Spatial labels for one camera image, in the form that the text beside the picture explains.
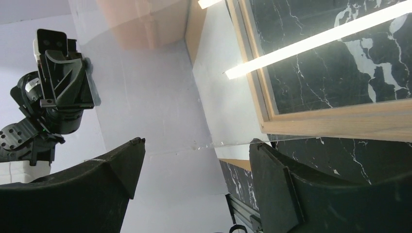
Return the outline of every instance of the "wooden frame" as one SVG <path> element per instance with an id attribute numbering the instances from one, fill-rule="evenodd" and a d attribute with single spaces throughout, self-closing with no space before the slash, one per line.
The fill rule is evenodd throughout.
<path id="1" fill-rule="evenodd" d="M 244 62 L 262 55 L 248 0 L 227 0 Z M 262 133 L 412 142 L 412 99 L 279 114 L 266 68 L 247 74 Z"/>

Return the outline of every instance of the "led light strip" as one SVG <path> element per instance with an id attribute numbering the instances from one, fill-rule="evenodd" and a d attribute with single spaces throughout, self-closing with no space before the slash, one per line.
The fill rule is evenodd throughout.
<path id="1" fill-rule="evenodd" d="M 205 9 L 210 7 L 211 5 L 214 5 L 222 0 L 199 0 L 198 3 L 200 5 L 200 8 Z"/>
<path id="2" fill-rule="evenodd" d="M 229 79 L 242 77 L 249 72 L 276 63 L 285 58 L 292 57 L 294 55 L 341 39 L 345 36 L 360 32 L 362 30 L 368 29 L 370 27 L 376 26 L 378 24 L 411 12 L 412 0 L 403 1 L 369 15 L 357 18 L 338 27 L 327 30 L 326 32 L 319 33 L 307 39 L 296 42 L 292 45 L 278 49 L 274 52 L 258 57 L 252 61 L 238 65 L 226 71 L 225 74 Z"/>

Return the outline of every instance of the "wooden edge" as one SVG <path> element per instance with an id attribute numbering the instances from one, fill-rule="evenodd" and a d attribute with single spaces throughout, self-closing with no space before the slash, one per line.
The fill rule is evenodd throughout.
<path id="1" fill-rule="evenodd" d="M 314 137 L 362 138 L 412 142 L 412 113 L 403 115 L 347 116 L 300 120 L 272 120 L 262 131 Z"/>
<path id="2" fill-rule="evenodd" d="M 190 1 L 189 16 L 185 33 L 186 46 L 192 64 L 196 61 L 207 13 L 207 8 L 202 9 L 197 1 L 198 0 Z"/>
<path id="3" fill-rule="evenodd" d="M 258 40 L 258 31 L 256 28 L 255 19 L 253 17 L 253 13 L 251 11 L 251 5 L 249 1 L 239 0 L 240 9 L 243 15 L 243 20 L 245 24 L 245 29 L 247 32 L 247 38 L 252 50 L 253 58 L 258 58 L 262 56 L 262 48 L 260 48 L 260 43 L 257 42 Z M 266 102 L 266 108 L 269 112 L 269 118 L 273 119 L 275 115 L 278 115 L 279 112 L 277 110 L 276 102 L 275 102 L 275 94 L 272 90 L 272 84 L 267 72 L 267 68 L 260 68 L 257 70 L 263 96 Z"/>
<path id="4" fill-rule="evenodd" d="M 239 44 L 240 54 L 244 62 L 249 61 L 249 58 L 252 57 L 252 52 L 250 51 L 250 45 L 248 44 L 247 34 L 245 31 L 245 26 L 243 24 L 242 15 L 240 12 L 239 5 L 234 3 L 235 0 L 227 0 L 227 6 L 229 8 L 230 16 L 232 18 L 233 27 L 235 29 L 236 38 Z M 265 121 L 270 119 L 270 115 L 266 109 L 266 104 L 263 98 L 263 93 L 261 86 L 255 71 L 248 73 L 246 75 L 249 88 L 252 94 L 253 103 L 257 113 L 257 119 L 260 126 L 263 126 Z"/>
<path id="5" fill-rule="evenodd" d="M 241 167 L 245 170 L 252 171 L 249 160 L 241 160 L 241 159 L 219 159 L 219 160 L 225 163 L 231 164 L 231 165 Z"/>
<path id="6" fill-rule="evenodd" d="M 412 112 L 412 99 L 393 100 L 380 103 L 357 104 L 347 107 L 314 110 L 276 115 L 273 121 L 304 120 L 313 118 L 342 118 L 349 116 L 401 115 Z"/>

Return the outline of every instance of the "black marble surface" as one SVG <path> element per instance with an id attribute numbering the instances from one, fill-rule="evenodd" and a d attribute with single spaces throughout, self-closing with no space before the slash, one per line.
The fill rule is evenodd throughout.
<path id="1" fill-rule="evenodd" d="M 250 0 L 263 53 L 396 4 Z M 267 66 L 279 113 L 410 97 L 412 14 Z"/>
<path id="2" fill-rule="evenodd" d="M 229 193 L 249 207 L 259 211 L 252 172 L 223 161 L 220 161 L 220 165 Z"/>
<path id="3" fill-rule="evenodd" d="M 321 137 L 277 142 L 277 150 L 354 183 L 374 184 L 412 169 L 412 143 Z"/>

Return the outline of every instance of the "white ceiling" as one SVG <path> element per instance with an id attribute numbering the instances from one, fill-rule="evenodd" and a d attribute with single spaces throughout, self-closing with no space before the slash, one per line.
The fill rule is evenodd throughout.
<path id="1" fill-rule="evenodd" d="M 0 0 L 0 24 L 67 14 L 68 0 Z"/>

